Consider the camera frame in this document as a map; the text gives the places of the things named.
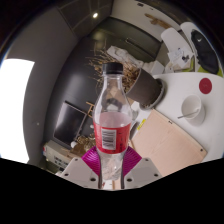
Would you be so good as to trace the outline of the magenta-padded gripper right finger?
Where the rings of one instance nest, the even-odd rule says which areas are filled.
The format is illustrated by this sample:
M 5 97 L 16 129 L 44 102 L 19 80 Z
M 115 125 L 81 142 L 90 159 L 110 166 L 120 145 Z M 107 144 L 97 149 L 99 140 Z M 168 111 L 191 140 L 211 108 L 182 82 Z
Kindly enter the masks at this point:
M 162 175 L 150 158 L 142 158 L 131 147 L 127 149 L 122 163 L 122 189 L 140 188 L 161 177 Z

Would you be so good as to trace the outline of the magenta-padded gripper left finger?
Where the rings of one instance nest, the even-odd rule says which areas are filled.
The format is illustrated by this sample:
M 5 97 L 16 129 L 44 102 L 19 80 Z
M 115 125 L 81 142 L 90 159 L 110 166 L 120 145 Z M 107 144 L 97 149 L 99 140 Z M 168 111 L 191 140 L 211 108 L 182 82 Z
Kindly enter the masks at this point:
M 74 157 L 60 177 L 84 188 L 100 189 L 101 161 L 96 147 L 88 150 L 81 158 Z

